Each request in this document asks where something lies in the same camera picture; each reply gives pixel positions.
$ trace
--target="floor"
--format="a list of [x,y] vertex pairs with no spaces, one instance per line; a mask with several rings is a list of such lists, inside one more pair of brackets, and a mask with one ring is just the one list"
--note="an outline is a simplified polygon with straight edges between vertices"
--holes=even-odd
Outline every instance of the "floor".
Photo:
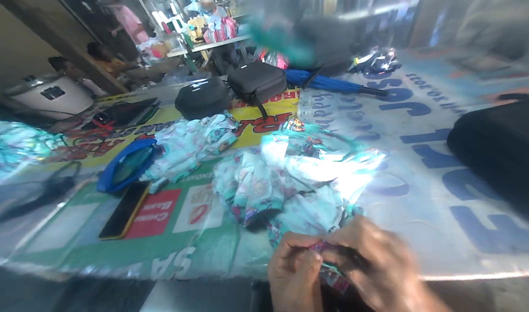
[[[529,278],[430,283],[455,312],[529,312]],[[72,278],[63,282],[0,268],[0,312],[250,311],[251,281],[132,281]]]

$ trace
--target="blue pouch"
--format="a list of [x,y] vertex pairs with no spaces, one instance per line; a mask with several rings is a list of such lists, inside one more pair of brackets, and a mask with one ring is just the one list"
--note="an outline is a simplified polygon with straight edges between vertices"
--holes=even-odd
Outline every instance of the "blue pouch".
[[97,190],[113,193],[138,180],[153,163],[156,143],[155,139],[140,139],[126,146],[102,171]]

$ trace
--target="woman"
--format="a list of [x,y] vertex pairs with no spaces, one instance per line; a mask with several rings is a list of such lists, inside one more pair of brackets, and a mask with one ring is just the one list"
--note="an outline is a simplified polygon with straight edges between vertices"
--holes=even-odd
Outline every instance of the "woman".
[[117,78],[128,69],[136,68],[133,64],[126,64],[118,60],[114,55],[99,42],[88,43],[88,53],[91,55],[102,68]]

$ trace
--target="white appliance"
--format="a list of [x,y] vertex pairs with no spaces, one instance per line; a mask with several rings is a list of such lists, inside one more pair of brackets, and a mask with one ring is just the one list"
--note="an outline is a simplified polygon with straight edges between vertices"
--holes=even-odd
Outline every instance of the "white appliance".
[[93,105],[88,91],[63,74],[28,76],[25,80],[5,94],[45,116],[66,119]]

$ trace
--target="finger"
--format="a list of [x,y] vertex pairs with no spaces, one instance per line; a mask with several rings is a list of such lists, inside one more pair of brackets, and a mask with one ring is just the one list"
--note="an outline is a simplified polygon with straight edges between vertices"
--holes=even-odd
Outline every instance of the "finger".
[[324,262],[335,265],[340,271],[344,271],[344,269],[352,269],[345,267],[348,265],[349,259],[347,259],[347,257],[344,255],[339,254],[335,250],[327,249],[323,251],[322,259]]
[[370,292],[371,281],[347,257],[334,250],[326,250],[322,253],[322,258],[324,262],[334,264],[361,294]]
[[291,231],[286,232],[272,255],[269,269],[290,267],[291,265],[287,263],[287,260],[292,256],[294,248],[308,248],[321,241],[322,239],[320,237],[297,234]]
[[385,245],[388,240],[384,232],[364,216],[356,216],[348,226],[326,237],[330,244],[358,251],[377,267],[385,267],[393,258]]
[[292,248],[309,248],[313,245],[320,243],[321,241],[322,239],[320,237],[298,234],[289,231],[284,234],[284,237],[280,241],[280,244],[278,245],[278,247],[276,247],[275,255],[277,255],[278,258],[286,258],[289,256]]
[[298,280],[299,285],[311,287],[317,281],[321,265],[322,256],[318,252],[314,250],[306,251],[295,273],[295,278]]
[[396,233],[386,231],[386,236],[390,237],[390,248],[393,250],[394,255],[400,259],[400,261],[411,269],[417,268],[417,260],[413,254],[411,248],[407,243],[401,239]]

